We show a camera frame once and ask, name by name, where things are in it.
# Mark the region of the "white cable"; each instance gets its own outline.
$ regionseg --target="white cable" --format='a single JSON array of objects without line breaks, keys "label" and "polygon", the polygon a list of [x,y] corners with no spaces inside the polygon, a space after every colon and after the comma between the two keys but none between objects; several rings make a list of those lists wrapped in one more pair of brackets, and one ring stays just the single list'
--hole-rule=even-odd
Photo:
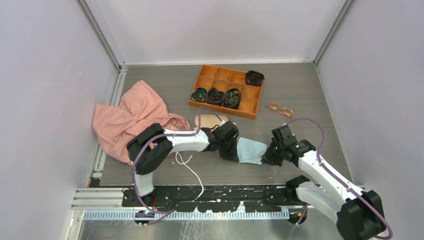
[{"label": "white cable", "polygon": [[194,200],[197,200],[202,194],[203,194],[203,192],[205,191],[205,188],[203,187],[203,184],[202,184],[202,180],[200,180],[200,177],[199,177],[199,175],[197,175],[197,173],[195,173],[195,171],[193,171],[189,166],[187,166],[186,164],[188,164],[189,162],[190,162],[190,159],[192,159],[192,157],[193,157],[193,154],[195,154],[194,152],[191,154],[191,156],[188,158],[188,160],[186,161],[186,162],[184,162],[184,160],[183,160],[183,157],[181,156],[181,154],[180,154],[180,152],[176,152],[176,154],[175,154],[175,161],[179,164],[179,165],[184,165],[184,166],[186,166],[187,168],[188,168],[188,170],[190,170],[192,173],[194,173],[194,175],[196,175],[196,177],[197,177],[197,179],[199,180],[199,183],[200,183],[200,186],[201,186],[201,192],[200,192],[200,194],[194,199]]}]

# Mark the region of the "eyeglasses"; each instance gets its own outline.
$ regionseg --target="eyeglasses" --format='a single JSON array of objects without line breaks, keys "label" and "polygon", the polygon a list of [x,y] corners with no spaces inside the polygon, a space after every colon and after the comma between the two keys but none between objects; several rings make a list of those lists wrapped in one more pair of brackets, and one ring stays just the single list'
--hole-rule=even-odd
[{"label": "eyeglasses", "polygon": [[293,118],[293,115],[295,114],[295,112],[293,112],[293,110],[288,109],[286,107],[280,107],[280,105],[276,102],[270,101],[266,104],[266,106],[274,111],[276,111],[277,113],[280,113],[284,116],[287,116],[289,118]]}]

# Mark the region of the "wooden organizer box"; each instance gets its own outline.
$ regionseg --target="wooden organizer box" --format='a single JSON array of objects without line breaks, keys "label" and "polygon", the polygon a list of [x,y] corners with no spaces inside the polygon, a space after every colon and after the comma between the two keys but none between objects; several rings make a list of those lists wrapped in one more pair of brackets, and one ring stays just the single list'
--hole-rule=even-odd
[{"label": "wooden organizer box", "polygon": [[[240,106],[232,109],[223,106],[217,106],[206,102],[198,102],[191,100],[191,94],[196,88],[205,88],[209,91],[215,87],[219,91],[227,92],[236,88],[241,93]],[[248,119],[256,119],[258,113],[259,100],[261,99],[261,86],[252,86],[246,84],[246,72],[238,71],[231,68],[217,67],[212,65],[203,65],[197,81],[191,90],[188,104],[193,107],[205,106],[216,112],[230,114]]]}]

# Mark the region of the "pink cloth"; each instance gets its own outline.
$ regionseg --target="pink cloth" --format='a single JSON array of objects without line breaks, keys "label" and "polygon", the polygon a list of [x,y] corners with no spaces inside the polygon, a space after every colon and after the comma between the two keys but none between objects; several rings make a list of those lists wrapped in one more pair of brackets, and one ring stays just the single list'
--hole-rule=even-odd
[{"label": "pink cloth", "polygon": [[153,123],[172,131],[190,131],[187,119],[168,113],[162,98],[143,80],[122,96],[119,106],[95,105],[93,128],[98,142],[109,156],[124,163],[131,164],[127,143]]}]

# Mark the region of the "white wall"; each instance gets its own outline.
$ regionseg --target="white wall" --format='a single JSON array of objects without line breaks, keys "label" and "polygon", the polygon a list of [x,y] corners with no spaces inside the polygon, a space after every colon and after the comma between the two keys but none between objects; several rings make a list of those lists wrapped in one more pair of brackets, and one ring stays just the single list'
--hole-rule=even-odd
[{"label": "white wall", "polygon": [[344,0],[88,0],[128,65],[312,62]]},{"label": "white wall", "polygon": [[396,240],[423,239],[424,2],[358,0],[318,65],[352,177]]},{"label": "white wall", "polygon": [[75,0],[0,2],[0,239],[64,239],[115,77]]}]

